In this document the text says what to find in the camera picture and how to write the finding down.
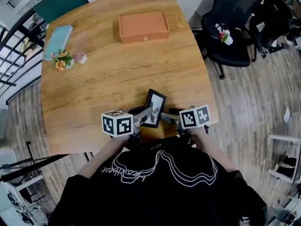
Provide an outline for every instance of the cable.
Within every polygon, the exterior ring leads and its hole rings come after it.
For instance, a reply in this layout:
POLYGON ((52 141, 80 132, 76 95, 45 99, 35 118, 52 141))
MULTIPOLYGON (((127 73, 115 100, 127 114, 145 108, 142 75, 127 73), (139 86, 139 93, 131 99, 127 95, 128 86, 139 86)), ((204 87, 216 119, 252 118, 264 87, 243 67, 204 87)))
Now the cable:
POLYGON ((44 201, 39 201, 38 203, 36 203, 36 204, 30 206, 30 207, 26 210, 26 212, 28 213, 28 210, 29 210, 30 208, 32 208, 32 207, 34 207, 34 206, 37 206, 37 205, 40 205, 40 202, 47 202, 47 201, 49 201, 49 200, 51 200, 51 199, 60 199, 60 198, 49 198, 49 199, 44 200, 44 201))

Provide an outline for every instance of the wooden table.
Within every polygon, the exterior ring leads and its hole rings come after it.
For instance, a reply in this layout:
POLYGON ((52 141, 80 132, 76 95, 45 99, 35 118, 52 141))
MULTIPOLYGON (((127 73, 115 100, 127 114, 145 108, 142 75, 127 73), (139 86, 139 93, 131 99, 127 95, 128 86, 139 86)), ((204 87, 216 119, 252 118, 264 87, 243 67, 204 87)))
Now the wooden table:
MULTIPOLYGON (((73 26, 66 49, 82 50, 88 60, 59 71, 42 64, 42 107, 52 154, 100 150, 110 137, 102 133, 101 113, 143 105, 149 89, 167 96, 170 107, 209 105, 219 121, 207 70, 176 0, 97 0, 50 23, 45 47, 57 26, 73 26), (119 41, 121 15, 164 11, 167 40, 133 44, 119 41)), ((173 136, 175 126, 141 128, 142 142, 173 136)))

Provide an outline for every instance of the black office chair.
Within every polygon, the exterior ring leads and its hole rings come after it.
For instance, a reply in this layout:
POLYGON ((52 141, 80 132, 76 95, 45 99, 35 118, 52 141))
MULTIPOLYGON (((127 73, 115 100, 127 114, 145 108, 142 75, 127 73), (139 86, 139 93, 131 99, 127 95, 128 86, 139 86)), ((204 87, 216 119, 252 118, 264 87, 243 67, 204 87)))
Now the black office chair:
MULTIPOLYGON (((268 53, 275 53, 282 49, 289 49, 285 43, 272 46, 274 41, 282 36, 292 32, 295 26, 293 14, 284 2, 284 0, 264 0, 258 13, 250 19, 250 34, 254 40, 254 47, 258 49, 262 57, 265 58, 268 53), (259 31, 257 25, 264 23, 264 28, 259 31)), ((256 60, 256 50, 254 50, 254 59, 256 60)))
POLYGON ((203 42, 207 49, 208 57, 217 62, 221 75, 225 79, 222 65, 233 67, 247 67, 250 58, 247 43, 239 29, 244 26, 253 10, 262 0, 214 0, 212 10, 203 16, 203 31, 196 37, 198 44, 203 42), (231 45, 226 45, 218 39, 215 24, 224 24, 233 38, 231 45))

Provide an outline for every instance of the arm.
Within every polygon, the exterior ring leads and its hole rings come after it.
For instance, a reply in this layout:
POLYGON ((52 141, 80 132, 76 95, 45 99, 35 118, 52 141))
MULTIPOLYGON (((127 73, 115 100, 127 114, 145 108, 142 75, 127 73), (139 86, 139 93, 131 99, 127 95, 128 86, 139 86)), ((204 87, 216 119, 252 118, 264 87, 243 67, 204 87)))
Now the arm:
POLYGON ((90 178, 111 156, 121 152, 130 136, 116 137, 109 141, 90 161, 88 161, 78 172, 79 175, 90 178))
POLYGON ((216 159, 227 172, 236 171, 236 166, 230 161, 226 153, 224 153, 218 146, 217 142, 209 136, 203 128, 189 129, 191 139, 195 141, 197 149, 203 150, 216 159))

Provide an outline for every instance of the flower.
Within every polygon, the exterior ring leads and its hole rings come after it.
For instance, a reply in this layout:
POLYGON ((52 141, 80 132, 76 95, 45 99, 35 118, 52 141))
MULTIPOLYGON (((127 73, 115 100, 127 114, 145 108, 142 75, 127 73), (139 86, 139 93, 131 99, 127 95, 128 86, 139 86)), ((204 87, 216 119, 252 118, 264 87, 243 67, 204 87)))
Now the flower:
POLYGON ((65 57, 67 53, 67 51, 63 51, 62 53, 58 54, 58 57, 65 57))
POLYGON ((55 67, 59 70, 64 70, 66 68, 66 63, 65 61, 61 60, 61 61, 58 61, 56 64, 55 64, 55 67))

